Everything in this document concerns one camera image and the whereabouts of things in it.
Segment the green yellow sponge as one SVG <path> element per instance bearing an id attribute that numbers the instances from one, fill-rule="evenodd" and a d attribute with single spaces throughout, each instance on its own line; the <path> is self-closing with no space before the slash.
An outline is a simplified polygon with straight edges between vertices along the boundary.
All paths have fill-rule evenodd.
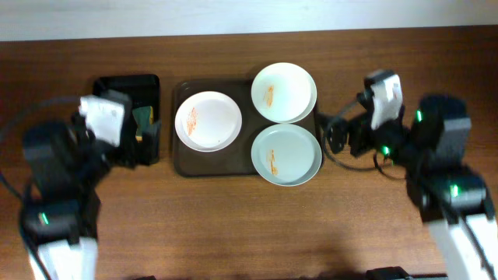
<path id="1" fill-rule="evenodd" d="M 153 108 L 138 107 L 132 111 L 133 118 L 137 124 L 135 138 L 138 142 L 143 140 L 144 134 L 150 129 L 153 124 Z"/>

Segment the pale grey plate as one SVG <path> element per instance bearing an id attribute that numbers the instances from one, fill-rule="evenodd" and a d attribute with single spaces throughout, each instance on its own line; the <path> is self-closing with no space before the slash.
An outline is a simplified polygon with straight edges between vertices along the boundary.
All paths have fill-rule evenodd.
<path id="1" fill-rule="evenodd" d="M 274 124 L 261 131 L 251 146 L 251 161 L 268 182 L 295 187 L 311 180 L 322 165 L 315 136 L 295 124 Z"/>

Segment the cream white plate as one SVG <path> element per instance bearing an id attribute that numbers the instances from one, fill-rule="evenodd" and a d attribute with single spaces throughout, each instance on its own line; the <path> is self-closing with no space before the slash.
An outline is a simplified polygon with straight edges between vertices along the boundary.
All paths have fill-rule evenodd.
<path id="1" fill-rule="evenodd" d="M 266 66 L 255 76 L 251 100 L 262 117 L 290 124 L 301 121 L 314 109 L 317 87 L 304 68 L 279 62 Z"/>

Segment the white plate with pink rim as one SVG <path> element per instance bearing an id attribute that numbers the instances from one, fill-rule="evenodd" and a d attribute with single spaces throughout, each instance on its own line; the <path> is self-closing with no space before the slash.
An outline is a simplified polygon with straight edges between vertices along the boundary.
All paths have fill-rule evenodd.
<path id="1" fill-rule="evenodd" d="M 177 109 L 174 128 L 188 148 L 216 152 L 229 146 L 240 134 L 240 108 L 226 94 L 205 91 L 188 97 Z"/>

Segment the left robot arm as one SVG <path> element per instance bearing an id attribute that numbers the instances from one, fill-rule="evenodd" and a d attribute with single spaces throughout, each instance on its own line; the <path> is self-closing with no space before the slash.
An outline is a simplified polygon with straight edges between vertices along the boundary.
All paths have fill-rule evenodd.
<path id="1" fill-rule="evenodd" d="M 119 166 L 133 169 L 159 160 L 159 121 L 136 138 L 127 119 L 121 143 L 97 139 L 74 114 L 72 121 L 47 121 L 23 136 L 23 153 L 32 170 L 22 197 L 19 233 L 37 279 L 93 279 L 98 258 L 96 186 Z"/>

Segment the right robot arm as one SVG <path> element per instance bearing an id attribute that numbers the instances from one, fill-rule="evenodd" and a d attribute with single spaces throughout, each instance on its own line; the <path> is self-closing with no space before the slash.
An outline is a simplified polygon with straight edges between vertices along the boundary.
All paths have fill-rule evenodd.
<path id="1" fill-rule="evenodd" d="M 463 163 L 472 122 L 452 96 L 420 100 L 411 127 L 403 103 L 358 96 L 335 115 L 319 114 L 324 154 L 349 145 L 373 151 L 405 170 L 407 194 L 440 250 L 449 279 L 497 277 L 497 217 L 482 176 Z"/>

